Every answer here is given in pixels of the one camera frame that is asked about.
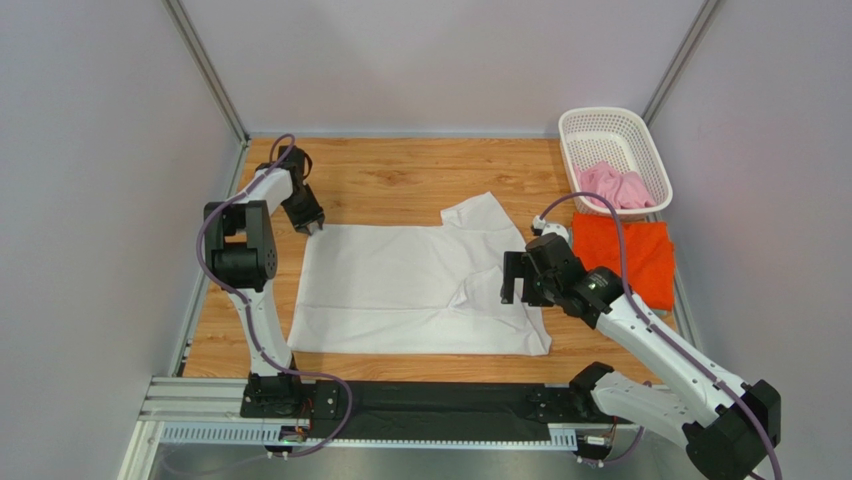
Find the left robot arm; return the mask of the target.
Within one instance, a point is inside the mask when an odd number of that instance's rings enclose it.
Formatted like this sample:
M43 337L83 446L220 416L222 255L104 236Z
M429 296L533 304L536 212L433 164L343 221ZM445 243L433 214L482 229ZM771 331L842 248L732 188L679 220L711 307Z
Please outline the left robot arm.
M196 257L233 302L249 344L240 410L246 418L295 418L308 404L275 305L278 253L271 216L283 210L293 229L305 235L323 228L324 209L306 181L312 168L301 148L276 145L241 192L203 211Z

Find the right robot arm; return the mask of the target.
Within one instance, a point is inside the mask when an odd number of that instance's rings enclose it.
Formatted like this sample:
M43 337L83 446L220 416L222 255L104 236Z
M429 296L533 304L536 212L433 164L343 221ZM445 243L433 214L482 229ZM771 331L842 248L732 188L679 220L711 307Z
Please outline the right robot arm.
M586 269L568 241L543 234L503 255L501 301L515 283L530 306L558 307L615 341L663 381L661 392L594 362L569 383L577 410L629 420L685 451L707 479L745 479L763 460L782 476L781 397L767 381L748 383L673 332L607 267Z

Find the white t shirt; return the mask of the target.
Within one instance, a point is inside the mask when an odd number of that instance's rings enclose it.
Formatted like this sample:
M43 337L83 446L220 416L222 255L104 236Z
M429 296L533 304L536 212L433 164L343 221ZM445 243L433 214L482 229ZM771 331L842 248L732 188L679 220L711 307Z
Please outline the white t shirt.
M503 255L525 242L490 192L439 226L329 225L307 241L289 345L299 352L545 356L540 309L505 304Z

